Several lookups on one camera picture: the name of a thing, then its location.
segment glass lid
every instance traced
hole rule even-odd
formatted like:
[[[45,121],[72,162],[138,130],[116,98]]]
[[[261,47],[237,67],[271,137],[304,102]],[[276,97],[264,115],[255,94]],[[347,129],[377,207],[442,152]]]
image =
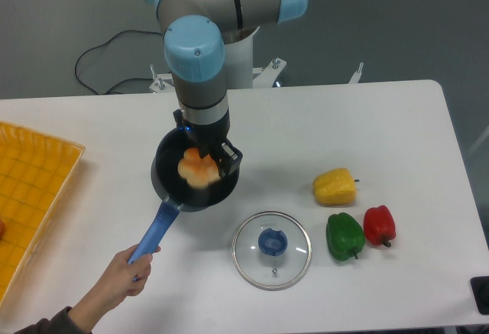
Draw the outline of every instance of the glass lid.
[[[304,228],[281,212],[260,212],[246,219],[232,242],[239,274],[264,290],[293,286],[306,273],[311,254]]]

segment black frying pan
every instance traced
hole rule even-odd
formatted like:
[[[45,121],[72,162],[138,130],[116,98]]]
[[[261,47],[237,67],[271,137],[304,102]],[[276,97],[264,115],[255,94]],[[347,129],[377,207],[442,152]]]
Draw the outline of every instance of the black frying pan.
[[[178,174],[178,163],[187,148],[195,147],[183,128],[170,131],[158,146],[151,165],[151,181],[163,200],[150,228],[129,259],[132,263],[144,254],[152,254],[180,211],[195,212],[223,201],[238,182],[239,170],[205,189],[194,189]]]

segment human hand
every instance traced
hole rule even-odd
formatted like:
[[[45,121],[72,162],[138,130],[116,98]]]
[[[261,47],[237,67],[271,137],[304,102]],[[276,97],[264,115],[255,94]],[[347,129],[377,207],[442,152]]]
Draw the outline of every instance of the human hand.
[[[95,286],[69,312],[71,320],[84,332],[91,332],[95,324],[127,296],[137,296],[151,273],[153,255],[145,254],[134,263],[128,260],[137,245],[115,255]]]

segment yellow bell pepper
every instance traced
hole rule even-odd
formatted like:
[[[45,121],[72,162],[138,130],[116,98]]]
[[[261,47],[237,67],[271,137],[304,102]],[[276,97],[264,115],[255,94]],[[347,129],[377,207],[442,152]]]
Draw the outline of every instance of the yellow bell pepper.
[[[351,203],[357,196],[355,180],[347,168],[335,168],[314,179],[314,196],[318,203],[340,206]]]

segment plastic tray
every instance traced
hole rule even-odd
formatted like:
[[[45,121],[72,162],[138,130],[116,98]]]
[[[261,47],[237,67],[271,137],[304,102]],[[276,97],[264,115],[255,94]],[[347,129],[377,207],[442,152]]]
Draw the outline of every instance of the plastic tray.
[[[0,305],[85,147],[0,122]]]

